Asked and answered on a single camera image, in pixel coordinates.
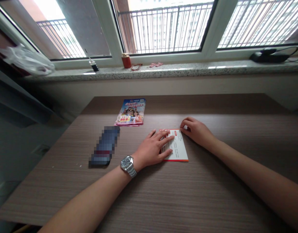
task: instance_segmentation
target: wooden table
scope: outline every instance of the wooden table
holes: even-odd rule
[[[43,225],[81,190],[131,155],[153,128],[204,122],[230,146],[298,183],[298,117],[264,94],[145,97],[144,125],[121,127],[107,168],[88,159],[123,99],[95,97],[0,209],[0,219]],[[188,163],[147,167],[124,189],[101,232],[285,232],[283,223],[215,156],[184,136]]]

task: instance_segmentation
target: left hand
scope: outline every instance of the left hand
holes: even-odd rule
[[[173,150],[168,149],[162,154],[159,154],[161,148],[175,137],[170,136],[161,140],[162,137],[169,133],[170,131],[165,129],[155,134],[154,129],[148,134],[145,140],[138,147],[137,151],[132,154],[134,159],[133,166],[136,172],[139,172],[144,167],[162,162],[163,159],[172,153]]]

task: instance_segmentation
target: price tag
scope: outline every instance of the price tag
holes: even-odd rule
[[[130,121],[131,116],[122,116],[119,120],[119,122],[126,122],[126,121]]]

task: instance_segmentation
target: watch face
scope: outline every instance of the watch face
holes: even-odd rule
[[[125,157],[122,161],[121,161],[121,167],[126,168],[131,164],[131,157]]]

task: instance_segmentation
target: metal watch band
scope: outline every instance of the metal watch band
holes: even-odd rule
[[[129,170],[126,170],[129,175],[134,178],[137,175],[137,172],[135,171],[134,167],[131,167]]]

